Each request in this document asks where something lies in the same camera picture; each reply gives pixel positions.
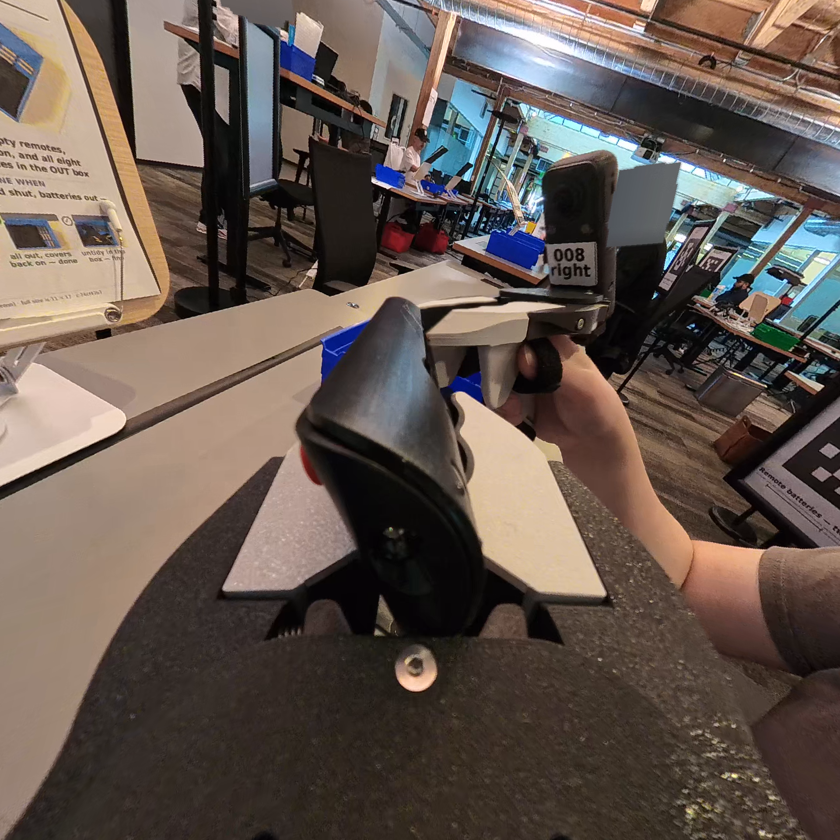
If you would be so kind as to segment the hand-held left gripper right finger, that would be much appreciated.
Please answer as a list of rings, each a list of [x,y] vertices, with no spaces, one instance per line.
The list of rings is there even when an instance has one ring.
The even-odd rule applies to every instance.
[[[490,571],[520,593],[600,605],[606,588],[545,454],[467,394],[456,394],[467,493]]]

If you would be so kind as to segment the brown box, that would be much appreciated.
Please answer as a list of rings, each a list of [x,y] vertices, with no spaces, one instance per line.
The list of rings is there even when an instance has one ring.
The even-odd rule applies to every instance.
[[[716,455],[726,465],[735,466],[753,455],[773,435],[773,432],[742,415],[711,444]]]

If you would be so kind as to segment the person's torso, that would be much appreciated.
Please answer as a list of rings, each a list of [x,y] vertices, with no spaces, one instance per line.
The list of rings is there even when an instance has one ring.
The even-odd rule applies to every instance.
[[[810,838],[839,838],[838,549],[771,548],[763,617],[800,681],[753,727],[773,782]]]

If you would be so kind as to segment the person's right hand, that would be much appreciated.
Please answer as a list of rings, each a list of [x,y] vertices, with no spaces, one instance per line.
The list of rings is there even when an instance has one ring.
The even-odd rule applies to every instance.
[[[530,417],[537,437],[556,445],[565,466],[621,519],[653,493],[633,426],[585,350],[565,335],[550,341],[562,363],[560,386],[535,395],[532,409],[511,393],[497,414],[515,426]]]

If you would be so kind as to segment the white stand base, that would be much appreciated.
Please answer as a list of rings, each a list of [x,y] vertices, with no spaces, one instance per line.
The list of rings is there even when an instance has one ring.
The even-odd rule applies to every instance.
[[[1,487],[121,432],[125,413],[36,362],[42,343],[1,359]]]

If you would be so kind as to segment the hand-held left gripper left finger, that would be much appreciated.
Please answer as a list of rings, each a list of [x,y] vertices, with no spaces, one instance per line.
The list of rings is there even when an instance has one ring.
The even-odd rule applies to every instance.
[[[282,459],[227,574],[227,599],[290,600],[340,570],[357,550],[323,486],[299,452]]]

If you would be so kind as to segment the black office chair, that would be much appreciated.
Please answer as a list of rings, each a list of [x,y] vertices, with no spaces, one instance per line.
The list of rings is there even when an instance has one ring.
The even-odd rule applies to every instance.
[[[317,271],[315,291],[336,296],[367,285],[375,268],[371,156],[309,140]]]

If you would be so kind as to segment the metal trash can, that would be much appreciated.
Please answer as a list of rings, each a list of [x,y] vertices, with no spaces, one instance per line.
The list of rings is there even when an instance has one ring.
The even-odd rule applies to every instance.
[[[720,364],[698,384],[694,397],[715,413],[737,418],[767,390],[765,383]]]

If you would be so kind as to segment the person's right forearm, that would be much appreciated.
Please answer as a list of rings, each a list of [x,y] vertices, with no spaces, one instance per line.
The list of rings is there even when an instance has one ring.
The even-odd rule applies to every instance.
[[[610,454],[592,489],[679,589],[722,655],[787,669],[763,615],[759,549],[693,540],[657,497],[637,449]]]

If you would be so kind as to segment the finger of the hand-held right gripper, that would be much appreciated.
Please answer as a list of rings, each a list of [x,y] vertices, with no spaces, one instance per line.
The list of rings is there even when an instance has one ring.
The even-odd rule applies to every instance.
[[[580,304],[549,298],[466,297],[420,306],[427,344],[435,349],[518,345],[569,334],[579,326]]]

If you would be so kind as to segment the blue plastic bin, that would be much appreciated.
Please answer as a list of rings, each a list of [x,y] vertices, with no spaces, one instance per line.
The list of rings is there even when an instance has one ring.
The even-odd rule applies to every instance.
[[[320,339],[322,346],[322,382],[348,352],[353,342],[357,340],[369,322],[369,320],[363,320],[351,327],[333,332]],[[479,404],[484,405],[485,400],[482,395],[481,385],[482,381],[477,350],[472,349],[465,353],[456,376],[448,385],[441,388],[441,392],[445,396],[451,396],[455,393],[465,393]]]
[[[518,229],[513,233],[495,230],[487,240],[486,253],[520,268],[532,270],[543,257],[544,242],[541,238]]]

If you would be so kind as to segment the white tag sign board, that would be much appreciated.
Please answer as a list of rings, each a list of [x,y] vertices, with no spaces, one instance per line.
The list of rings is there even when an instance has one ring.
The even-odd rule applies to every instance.
[[[838,548],[838,375],[724,480],[795,546]]]

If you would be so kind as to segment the black display on stand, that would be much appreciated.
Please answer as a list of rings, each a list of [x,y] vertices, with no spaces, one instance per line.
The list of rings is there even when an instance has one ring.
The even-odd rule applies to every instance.
[[[249,203],[273,191],[280,175],[280,38],[272,30],[238,17],[238,57],[231,67],[229,129],[233,134],[227,166],[227,263],[232,290],[219,286],[217,235],[216,52],[214,3],[197,3],[203,131],[203,205],[206,216],[205,287],[175,295],[182,316],[195,316],[247,302]]]

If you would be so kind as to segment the black remote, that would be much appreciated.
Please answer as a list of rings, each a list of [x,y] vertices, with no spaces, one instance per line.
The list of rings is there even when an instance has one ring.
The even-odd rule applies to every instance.
[[[297,435],[400,628],[466,631],[487,569],[417,305],[385,300],[322,380]]]

